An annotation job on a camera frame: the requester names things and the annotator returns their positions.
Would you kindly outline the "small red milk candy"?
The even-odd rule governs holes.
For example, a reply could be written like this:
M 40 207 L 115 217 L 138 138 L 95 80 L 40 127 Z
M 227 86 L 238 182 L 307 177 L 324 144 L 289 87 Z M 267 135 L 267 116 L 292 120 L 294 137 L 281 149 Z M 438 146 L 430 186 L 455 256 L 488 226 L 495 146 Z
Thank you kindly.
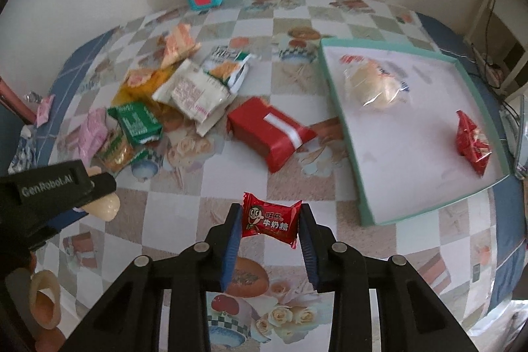
M 288 207 L 244 193 L 242 237 L 266 235 L 296 248 L 302 204 L 298 201 Z

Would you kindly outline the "large red snack bag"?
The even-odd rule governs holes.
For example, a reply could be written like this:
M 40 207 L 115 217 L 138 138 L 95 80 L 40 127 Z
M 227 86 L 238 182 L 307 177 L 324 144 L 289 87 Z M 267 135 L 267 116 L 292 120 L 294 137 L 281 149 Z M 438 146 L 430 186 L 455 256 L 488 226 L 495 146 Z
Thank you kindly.
M 458 110 L 456 114 L 458 117 L 455 137 L 456 150 L 482 177 L 492 154 L 489 141 L 484 132 L 465 112 Z

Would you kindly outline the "orange white snack packet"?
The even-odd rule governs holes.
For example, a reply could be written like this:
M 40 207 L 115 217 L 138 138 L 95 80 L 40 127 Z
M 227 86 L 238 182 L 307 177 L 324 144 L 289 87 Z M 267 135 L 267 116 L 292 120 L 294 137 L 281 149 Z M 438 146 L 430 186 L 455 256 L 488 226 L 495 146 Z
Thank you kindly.
M 166 69 L 177 62 L 182 62 L 200 50 L 201 44 L 191 35 L 191 25 L 177 24 L 165 38 L 165 50 L 160 68 Z

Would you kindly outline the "white green cracker packet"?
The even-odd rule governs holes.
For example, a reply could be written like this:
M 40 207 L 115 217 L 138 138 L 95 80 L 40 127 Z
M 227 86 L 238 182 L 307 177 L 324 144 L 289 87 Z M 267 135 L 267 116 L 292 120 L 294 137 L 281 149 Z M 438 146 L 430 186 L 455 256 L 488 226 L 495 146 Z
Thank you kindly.
M 256 56 L 228 46 L 214 47 L 201 63 L 201 68 L 211 77 L 237 94 L 244 83 L 250 64 Z

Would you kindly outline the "cream bread roll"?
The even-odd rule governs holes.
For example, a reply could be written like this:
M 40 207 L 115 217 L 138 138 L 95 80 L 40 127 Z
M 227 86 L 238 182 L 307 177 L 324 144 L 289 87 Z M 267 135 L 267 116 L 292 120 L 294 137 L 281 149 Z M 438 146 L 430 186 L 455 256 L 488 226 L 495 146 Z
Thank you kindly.
M 378 110 L 410 103 L 410 87 L 396 72 L 390 71 L 390 62 L 357 54 L 345 54 L 339 62 L 345 67 L 347 101 Z

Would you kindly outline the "small pink candy wrapper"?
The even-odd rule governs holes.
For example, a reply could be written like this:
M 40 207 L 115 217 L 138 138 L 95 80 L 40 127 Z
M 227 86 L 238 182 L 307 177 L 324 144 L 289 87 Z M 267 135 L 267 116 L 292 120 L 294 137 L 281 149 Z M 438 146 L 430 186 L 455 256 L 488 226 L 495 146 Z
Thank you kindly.
M 36 127 L 40 128 L 45 125 L 49 120 L 49 115 L 54 102 L 55 95 L 49 95 L 43 97 L 39 103 L 37 114 L 36 114 Z

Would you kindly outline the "pink wrapped snack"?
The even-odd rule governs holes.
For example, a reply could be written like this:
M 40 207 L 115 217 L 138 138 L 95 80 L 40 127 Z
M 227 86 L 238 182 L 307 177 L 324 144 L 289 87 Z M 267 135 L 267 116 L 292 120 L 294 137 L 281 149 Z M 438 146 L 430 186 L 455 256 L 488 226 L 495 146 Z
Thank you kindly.
M 104 107 L 90 111 L 74 134 L 73 154 L 88 168 L 91 160 L 108 136 L 107 110 Z

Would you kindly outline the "clear green biscuit packet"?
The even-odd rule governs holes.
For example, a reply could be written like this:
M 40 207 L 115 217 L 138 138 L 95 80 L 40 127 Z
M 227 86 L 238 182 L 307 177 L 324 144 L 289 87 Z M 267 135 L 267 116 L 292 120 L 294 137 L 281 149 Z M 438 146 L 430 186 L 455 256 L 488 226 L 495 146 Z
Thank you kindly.
M 96 154 L 105 170 L 113 176 L 122 171 L 134 157 L 134 148 L 119 125 L 109 131 L 107 139 Z

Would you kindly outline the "green snack packet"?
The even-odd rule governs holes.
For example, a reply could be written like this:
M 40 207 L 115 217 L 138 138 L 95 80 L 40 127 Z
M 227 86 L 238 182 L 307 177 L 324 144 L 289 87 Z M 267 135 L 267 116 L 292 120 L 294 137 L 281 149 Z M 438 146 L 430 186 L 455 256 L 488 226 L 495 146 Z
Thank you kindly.
M 163 125 L 142 102 L 110 107 L 107 113 L 117 120 L 132 146 L 146 145 L 162 137 Z

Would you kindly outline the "yellow orange snack bag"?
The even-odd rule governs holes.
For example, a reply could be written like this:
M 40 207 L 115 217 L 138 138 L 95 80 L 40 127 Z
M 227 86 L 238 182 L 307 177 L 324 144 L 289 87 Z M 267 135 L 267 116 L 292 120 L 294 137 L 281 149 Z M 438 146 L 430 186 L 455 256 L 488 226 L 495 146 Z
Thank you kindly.
M 144 105 L 156 110 L 158 102 L 152 96 L 171 78 L 175 70 L 174 66 L 164 69 L 140 68 L 129 70 L 118 88 L 111 105 L 119 106 L 131 102 L 142 102 Z

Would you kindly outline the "checkered patterned tablecloth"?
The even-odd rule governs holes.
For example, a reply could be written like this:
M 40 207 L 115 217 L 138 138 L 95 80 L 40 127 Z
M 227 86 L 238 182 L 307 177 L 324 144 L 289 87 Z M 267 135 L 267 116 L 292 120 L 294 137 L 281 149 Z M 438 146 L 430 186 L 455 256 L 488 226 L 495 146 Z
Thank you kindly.
M 126 73 L 154 68 L 162 39 L 187 23 L 200 41 L 196 61 L 216 46 L 256 55 L 238 101 L 265 98 L 318 132 L 277 173 L 219 122 L 206 137 L 171 114 L 163 118 L 157 157 L 142 173 L 117 176 L 121 208 L 104 222 L 86 216 L 37 252 L 37 269 L 61 285 L 60 330 L 69 334 L 137 255 L 162 259 L 203 240 L 244 192 L 282 205 L 310 204 L 318 222 L 365 255 L 405 255 L 466 328 L 507 298 L 523 271 L 523 203 L 514 179 L 435 212 L 396 224 L 363 227 L 346 146 L 318 62 L 325 37 L 361 38 L 428 50 L 464 51 L 435 20 L 372 0 L 225 0 L 219 8 L 187 7 L 132 20 L 79 48 L 52 89 L 53 111 L 38 131 L 42 164 L 75 152 L 74 131 L 87 114 L 111 104 Z

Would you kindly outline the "teal cardboard box tray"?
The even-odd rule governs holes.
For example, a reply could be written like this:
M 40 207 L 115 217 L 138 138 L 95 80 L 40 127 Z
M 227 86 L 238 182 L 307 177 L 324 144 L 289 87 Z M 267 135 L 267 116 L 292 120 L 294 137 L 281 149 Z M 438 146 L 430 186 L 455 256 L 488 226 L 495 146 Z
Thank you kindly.
M 410 88 L 405 98 L 377 109 L 347 95 L 345 72 L 362 58 L 383 63 L 399 76 Z M 363 224 L 391 224 L 437 210 L 510 175 L 488 106 L 458 59 L 383 41 L 325 38 L 318 61 L 342 123 Z M 489 141 L 483 175 L 456 150 L 458 111 Z

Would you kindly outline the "white printed snack packet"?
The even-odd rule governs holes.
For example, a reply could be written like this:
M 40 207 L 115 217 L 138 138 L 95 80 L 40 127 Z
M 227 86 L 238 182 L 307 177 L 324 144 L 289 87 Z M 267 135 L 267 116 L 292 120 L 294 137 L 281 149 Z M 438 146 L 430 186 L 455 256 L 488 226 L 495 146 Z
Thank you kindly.
M 235 101 L 236 94 L 186 59 L 153 93 L 152 99 L 176 108 L 194 121 L 197 134 L 205 137 Z

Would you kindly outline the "red wrapped tissue pack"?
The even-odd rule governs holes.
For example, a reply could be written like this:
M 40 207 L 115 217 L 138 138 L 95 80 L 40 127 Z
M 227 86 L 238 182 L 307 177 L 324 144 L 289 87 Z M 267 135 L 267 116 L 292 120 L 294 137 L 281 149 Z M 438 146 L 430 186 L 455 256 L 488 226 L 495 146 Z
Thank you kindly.
M 226 116 L 226 131 L 262 156 L 270 173 L 317 134 L 259 97 L 252 97 Z

